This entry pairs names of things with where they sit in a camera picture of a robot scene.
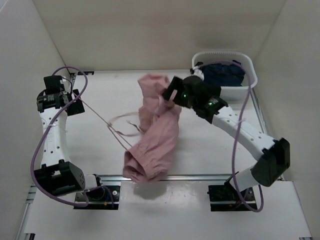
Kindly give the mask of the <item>pink trousers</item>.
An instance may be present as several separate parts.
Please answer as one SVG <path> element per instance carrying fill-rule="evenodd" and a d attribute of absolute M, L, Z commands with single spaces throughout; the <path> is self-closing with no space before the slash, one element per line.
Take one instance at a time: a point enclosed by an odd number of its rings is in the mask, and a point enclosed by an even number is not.
<path fill-rule="evenodd" d="M 164 179 L 175 160 L 182 109 L 162 96 L 170 85 L 167 76 L 150 73 L 137 82 L 142 92 L 138 109 L 142 136 L 125 151 L 122 175 L 135 183 L 150 183 Z"/>

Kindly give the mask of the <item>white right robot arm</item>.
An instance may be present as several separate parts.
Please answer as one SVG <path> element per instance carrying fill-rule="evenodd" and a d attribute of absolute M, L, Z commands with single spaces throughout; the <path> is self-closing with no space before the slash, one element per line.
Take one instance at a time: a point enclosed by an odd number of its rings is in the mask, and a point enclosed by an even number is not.
<path fill-rule="evenodd" d="M 242 120 L 221 97 L 221 87 L 205 83 L 192 75 L 174 77 L 162 93 L 164 100 L 193 109 L 196 115 L 225 131 L 256 160 L 253 166 L 234 174 L 225 186 L 230 200 L 238 199 L 244 190 L 261 185 L 270 187 L 290 167 L 290 143 L 276 140 Z"/>

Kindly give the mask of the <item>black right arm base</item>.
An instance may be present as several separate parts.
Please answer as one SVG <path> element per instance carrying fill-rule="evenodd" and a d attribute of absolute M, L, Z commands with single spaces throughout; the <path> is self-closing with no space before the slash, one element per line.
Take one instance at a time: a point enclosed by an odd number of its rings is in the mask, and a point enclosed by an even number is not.
<path fill-rule="evenodd" d="M 253 188 L 240 192 L 246 203 L 257 209 Z M 225 185 L 209 185 L 208 192 L 211 212 L 243 212 L 250 211 L 241 201 L 237 193 L 228 191 Z"/>

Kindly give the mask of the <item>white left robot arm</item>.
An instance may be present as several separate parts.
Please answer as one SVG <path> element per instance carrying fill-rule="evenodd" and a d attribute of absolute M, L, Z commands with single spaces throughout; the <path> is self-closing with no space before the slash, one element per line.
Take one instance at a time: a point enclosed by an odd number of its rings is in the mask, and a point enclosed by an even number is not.
<path fill-rule="evenodd" d="M 41 167 L 33 170 L 35 179 L 47 193 L 60 197 L 70 193 L 87 190 L 93 200 L 100 200 L 105 194 L 101 178 L 96 174 L 84 174 L 71 162 L 66 137 L 68 113 L 83 113 L 84 107 L 78 99 L 58 117 L 55 115 L 72 100 L 71 94 L 47 94 L 44 90 L 37 97 L 37 110 L 46 133 L 40 147 L 43 149 Z"/>

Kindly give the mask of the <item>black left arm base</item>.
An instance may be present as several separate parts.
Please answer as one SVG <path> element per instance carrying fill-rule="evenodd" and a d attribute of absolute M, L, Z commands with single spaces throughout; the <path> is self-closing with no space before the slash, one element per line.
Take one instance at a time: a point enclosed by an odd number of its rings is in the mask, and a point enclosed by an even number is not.
<path fill-rule="evenodd" d="M 120 185 L 107 185 L 110 192 L 105 188 L 87 193 L 88 205 L 86 207 L 73 208 L 78 210 L 118 210 L 120 202 Z"/>

